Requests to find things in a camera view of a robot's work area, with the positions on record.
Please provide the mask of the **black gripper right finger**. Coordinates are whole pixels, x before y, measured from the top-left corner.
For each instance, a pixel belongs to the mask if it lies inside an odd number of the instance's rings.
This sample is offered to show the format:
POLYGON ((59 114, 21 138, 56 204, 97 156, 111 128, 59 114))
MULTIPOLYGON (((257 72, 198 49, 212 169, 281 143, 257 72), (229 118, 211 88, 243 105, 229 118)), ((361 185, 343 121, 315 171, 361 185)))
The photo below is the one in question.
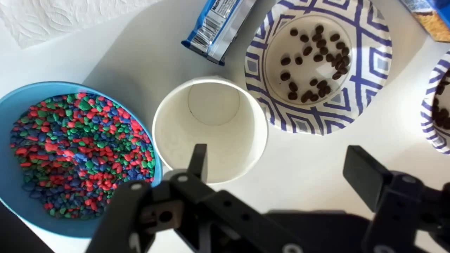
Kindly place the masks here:
POLYGON ((366 149, 350 145, 346 150, 343 177, 363 202, 375 212, 384 188, 392 180, 392 173, 366 149))

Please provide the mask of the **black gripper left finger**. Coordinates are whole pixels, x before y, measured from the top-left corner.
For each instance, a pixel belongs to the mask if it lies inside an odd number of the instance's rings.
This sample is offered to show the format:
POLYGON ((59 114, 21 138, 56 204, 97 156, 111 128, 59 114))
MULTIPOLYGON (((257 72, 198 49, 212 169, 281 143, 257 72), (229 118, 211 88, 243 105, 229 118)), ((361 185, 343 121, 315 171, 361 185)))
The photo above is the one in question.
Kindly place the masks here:
POLYGON ((197 143, 194 146, 187 171, 194 177, 202 180, 205 167, 207 167, 207 145, 197 143))

